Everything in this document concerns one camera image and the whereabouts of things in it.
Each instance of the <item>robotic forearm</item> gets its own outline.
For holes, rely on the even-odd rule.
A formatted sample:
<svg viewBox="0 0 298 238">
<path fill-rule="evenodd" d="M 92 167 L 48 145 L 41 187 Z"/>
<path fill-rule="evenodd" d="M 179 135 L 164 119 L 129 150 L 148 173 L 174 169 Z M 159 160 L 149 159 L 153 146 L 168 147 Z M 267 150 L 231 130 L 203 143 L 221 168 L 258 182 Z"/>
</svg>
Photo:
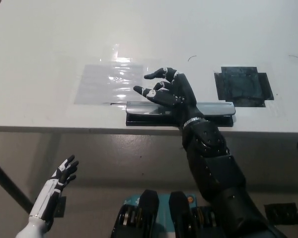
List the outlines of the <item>robotic forearm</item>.
<svg viewBox="0 0 298 238">
<path fill-rule="evenodd" d="M 44 184 L 29 216 L 29 223 L 16 238 L 43 238 L 53 224 L 54 213 L 64 187 L 76 178 L 78 161 L 74 156 L 65 160 Z"/>
<path fill-rule="evenodd" d="M 249 197 L 245 177 L 212 122 L 197 119 L 189 123 L 182 138 L 199 191 L 212 205 L 228 237 L 285 237 L 269 225 Z"/>
</svg>

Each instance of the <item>robotic hand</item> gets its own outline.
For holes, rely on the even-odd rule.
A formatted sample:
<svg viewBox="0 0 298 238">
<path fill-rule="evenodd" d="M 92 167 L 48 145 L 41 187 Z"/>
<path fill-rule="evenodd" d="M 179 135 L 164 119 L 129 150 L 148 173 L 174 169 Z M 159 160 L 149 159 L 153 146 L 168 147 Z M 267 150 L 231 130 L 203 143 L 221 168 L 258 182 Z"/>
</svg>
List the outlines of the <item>robotic hand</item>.
<svg viewBox="0 0 298 238">
<path fill-rule="evenodd" d="M 16 238 L 43 238 L 53 224 L 54 213 L 63 189 L 76 178 L 78 161 L 71 163 L 75 156 L 70 156 L 44 184 L 29 216 L 28 225 Z"/>
<path fill-rule="evenodd" d="M 245 189 L 246 179 L 229 153 L 225 138 L 197 109 L 186 76 L 172 68 L 160 68 L 145 76 L 145 79 L 154 78 L 166 81 L 157 83 L 153 89 L 135 86 L 134 90 L 148 100 L 174 110 L 193 178 L 202 196 L 218 215 L 226 236 L 285 238 L 268 223 L 249 197 Z M 176 224 L 176 220 L 173 219 L 175 227 L 184 226 Z"/>
</svg>

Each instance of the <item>gray floor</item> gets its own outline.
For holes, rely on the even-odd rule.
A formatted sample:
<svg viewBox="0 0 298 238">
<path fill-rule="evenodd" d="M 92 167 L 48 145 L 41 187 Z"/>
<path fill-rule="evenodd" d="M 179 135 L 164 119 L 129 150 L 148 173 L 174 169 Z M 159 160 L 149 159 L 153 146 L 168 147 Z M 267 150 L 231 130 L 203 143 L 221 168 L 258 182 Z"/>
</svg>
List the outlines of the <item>gray floor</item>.
<svg viewBox="0 0 298 238">
<path fill-rule="evenodd" d="M 287 141 L 279 143 L 290 145 Z M 168 149 L 161 149 L 162 144 Z M 0 133 L 0 166 L 32 200 L 53 170 L 72 153 L 80 160 L 77 180 L 65 189 L 64 195 L 68 197 L 66 214 L 55 220 L 48 235 L 51 238 L 109 237 L 124 199 L 145 188 L 158 192 L 182 189 L 198 194 L 181 149 L 180 137 Z M 271 171 L 276 163 L 273 157 L 268 158 L 273 161 L 271 165 L 262 164 L 260 159 L 258 162 Z M 298 173 L 292 178 L 287 177 L 292 173 L 291 164 L 288 168 L 275 169 L 269 175 L 264 167 L 256 167 L 251 155 L 242 159 L 248 161 L 241 166 L 250 178 L 251 188 L 256 181 L 257 184 L 263 181 L 278 184 L 277 190 L 272 186 L 270 193 L 267 190 L 261 192 L 258 186 L 252 188 L 251 196 L 262 212 L 264 204 L 295 202 L 298 206 L 298 190 L 280 190 L 281 187 L 289 188 L 289 181 L 298 180 Z M 285 163 L 281 157 L 277 157 L 277 161 L 281 165 Z M 205 204 L 201 197 L 198 204 Z M 26 223 L 25 212 L 0 187 L 0 237 L 14 237 Z M 298 238 L 298 226 L 280 229 L 290 238 Z"/>
</svg>

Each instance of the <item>black robotic arm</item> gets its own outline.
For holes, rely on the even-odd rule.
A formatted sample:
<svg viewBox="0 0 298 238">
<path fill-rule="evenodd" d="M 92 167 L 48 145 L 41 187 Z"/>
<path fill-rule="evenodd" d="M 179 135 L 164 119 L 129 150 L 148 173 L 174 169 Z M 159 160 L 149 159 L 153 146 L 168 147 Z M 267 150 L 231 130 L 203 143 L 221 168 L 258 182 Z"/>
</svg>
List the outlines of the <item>black robotic arm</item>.
<svg viewBox="0 0 298 238">
<path fill-rule="evenodd" d="M 228 238 L 285 238 L 262 216 L 249 197 L 245 177 L 217 126 L 196 107 L 183 73 L 160 68 L 145 79 L 163 78 L 153 89 L 134 90 L 150 101 L 172 108 L 182 131 L 182 145 L 201 195 L 210 202 Z"/>
</svg>

